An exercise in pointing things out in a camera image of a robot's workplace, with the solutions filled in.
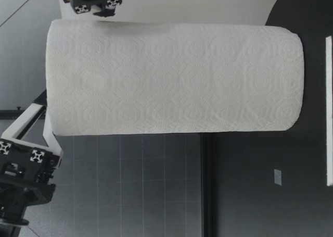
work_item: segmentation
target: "black surface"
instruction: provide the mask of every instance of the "black surface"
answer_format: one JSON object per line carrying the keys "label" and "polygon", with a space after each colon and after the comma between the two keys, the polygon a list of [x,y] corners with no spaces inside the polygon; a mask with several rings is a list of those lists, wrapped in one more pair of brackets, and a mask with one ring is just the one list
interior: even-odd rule
{"label": "black surface", "polygon": [[216,134],[201,134],[201,201],[202,201],[202,236],[214,236],[216,225],[215,194],[215,161],[216,158]]}
{"label": "black surface", "polygon": [[[267,25],[303,43],[303,107],[285,132],[216,135],[212,236],[332,236],[333,189],[326,186],[325,37],[333,34],[333,0],[278,0]],[[283,185],[274,184],[273,170]]]}
{"label": "black surface", "polygon": [[40,94],[39,97],[37,97],[33,102],[39,105],[47,106],[46,90],[42,94]]}

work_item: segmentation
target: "white strip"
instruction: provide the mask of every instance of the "white strip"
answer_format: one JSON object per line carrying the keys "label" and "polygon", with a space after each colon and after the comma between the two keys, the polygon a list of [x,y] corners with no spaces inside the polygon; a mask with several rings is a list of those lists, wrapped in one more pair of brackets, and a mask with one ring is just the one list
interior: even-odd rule
{"label": "white strip", "polygon": [[274,183],[282,186],[282,171],[274,169]]}
{"label": "white strip", "polygon": [[50,149],[52,149],[53,154],[58,155],[58,156],[60,156],[60,158],[62,158],[63,151],[62,151],[62,148],[59,145],[56,137],[53,134],[50,116],[47,111],[46,111],[45,121],[44,121],[43,138],[44,138],[46,144],[48,145],[48,147]]}
{"label": "white strip", "polygon": [[326,158],[327,185],[333,185],[333,100],[332,100],[332,37],[326,39]]}

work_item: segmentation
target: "gray floor tile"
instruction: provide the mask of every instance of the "gray floor tile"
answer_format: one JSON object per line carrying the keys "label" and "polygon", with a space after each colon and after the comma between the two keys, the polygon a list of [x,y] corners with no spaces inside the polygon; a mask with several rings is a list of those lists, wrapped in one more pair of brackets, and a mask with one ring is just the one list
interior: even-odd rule
{"label": "gray floor tile", "polygon": [[167,202],[183,202],[185,200],[185,181],[166,181],[165,196]]}
{"label": "gray floor tile", "polygon": [[121,221],[122,221],[122,231],[130,228],[142,230],[143,229],[142,205],[123,205]]}
{"label": "gray floor tile", "polygon": [[97,137],[96,136],[76,136],[74,137],[74,159],[96,160]]}
{"label": "gray floor tile", "polygon": [[166,134],[165,135],[165,156],[175,157],[176,159],[185,156],[186,135],[185,134]]}
{"label": "gray floor tile", "polygon": [[121,182],[142,180],[142,159],[121,160]]}
{"label": "gray floor tile", "polygon": [[200,134],[187,134],[186,135],[186,154],[187,158],[200,158],[201,153],[201,140]]}
{"label": "gray floor tile", "polygon": [[187,159],[186,179],[187,180],[200,180],[201,179],[200,159],[193,159],[193,158]]}
{"label": "gray floor tile", "polygon": [[164,203],[149,203],[145,204],[144,210],[145,226],[155,226],[156,228],[164,229]]}
{"label": "gray floor tile", "polygon": [[121,158],[133,159],[142,158],[142,136],[122,135],[121,136]]}
{"label": "gray floor tile", "polygon": [[164,159],[149,158],[144,159],[144,180],[164,179]]}
{"label": "gray floor tile", "polygon": [[96,183],[97,181],[97,161],[96,159],[76,160],[74,164],[75,183]]}
{"label": "gray floor tile", "polygon": [[73,204],[50,206],[50,236],[74,237]]}
{"label": "gray floor tile", "polygon": [[202,237],[201,224],[188,224],[185,237]]}
{"label": "gray floor tile", "polygon": [[54,199],[27,211],[41,236],[201,236],[199,135],[59,142],[65,155]]}
{"label": "gray floor tile", "polygon": [[97,236],[97,208],[85,207],[75,210],[75,236],[92,237]]}
{"label": "gray floor tile", "polygon": [[166,228],[166,237],[185,237],[184,225],[171,225]]}
{"label": "gray floor tile", "polygon": [[115,206],[120,204],[120,183],[98,183],[99,207]]}
{"label": "gray floor tile", "polygon": [[201,199],[201,181],[186,181],[186,199],[190,201],[198,201]]}
{"label": "gray floor tile", "polygon": [[165,237],[164,229],[145,227],[145,237]]}
{"label": "gray floor tile", "polygon": [[119,159],[120,158],[120,136],[101,135],[97,137],[98,159]]}
{"label": "gray floor tile", "polygon": [[186,222],[190,224],[201,224],[201,201],[186,202]]}
{"label": "gray floor tile", "polygon": [[142,182],[121,184],[122,204],[142,204]]}
{"label": "gray floor tile", "polygon": [[99,208],[98,227],[100,237],[120,237],[120,210],[120,206]]}
{"label": "gray floor tile", "polygon": [[40,236],[49,236],[50,204],[28,207],[24,217],[29,220],[30,227]]}
{"label": "gray floor tile", "polygon": [[185,158],[172,157],[165,159],[165,178],[166,180],[185,179]]}
{"label": "gray floor tile", "polygon": [[164,155],[164,135],[144,135],[144,157],[163,157]]}
{"label": "gray floor tile", "polygon": [[166,228],[171,225],[185,225],[185,202],[166,203]]}
{"label": "gray floor tile", "polygon": [[164,181],[145,181],[144,199],[146,203],[164,203]]}
{"label": "gray floor tile", "polygon": [[97,205],[97,184],[78,183],[74,187],[75,207],[93,207]]}
{"label": "gray floor tile", "polygon": [[98,182],[120,182],[120,162],[118,160],[98,161]]}

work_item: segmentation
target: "white wall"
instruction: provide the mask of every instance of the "white wall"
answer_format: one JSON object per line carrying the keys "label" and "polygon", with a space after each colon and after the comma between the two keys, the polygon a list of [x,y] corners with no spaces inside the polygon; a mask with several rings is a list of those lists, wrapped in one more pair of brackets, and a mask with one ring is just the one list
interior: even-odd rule
{"label": "white wall", "polygon": [[[0,0],[0,21],[24,1]],[[30,0],[0,28],[0,109],[24,108],[45,89],[46,36],[57,18],[58,0]]]}
{"label": "white wall", "polygon": [[[265,24],[276,0],[123,0],[116,15],[107,20],[136,22],[218,22]],[[60,0],[64,18],[101,19],[76,15]]]}

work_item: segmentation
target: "small white label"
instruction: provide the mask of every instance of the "small white label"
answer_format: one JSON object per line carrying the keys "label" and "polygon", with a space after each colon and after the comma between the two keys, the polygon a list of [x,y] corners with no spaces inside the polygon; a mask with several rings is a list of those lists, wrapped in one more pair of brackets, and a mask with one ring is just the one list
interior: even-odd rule
{"label": "small white label", "polygon": [[282,171],[274,169],[274,183],[282,186]]}

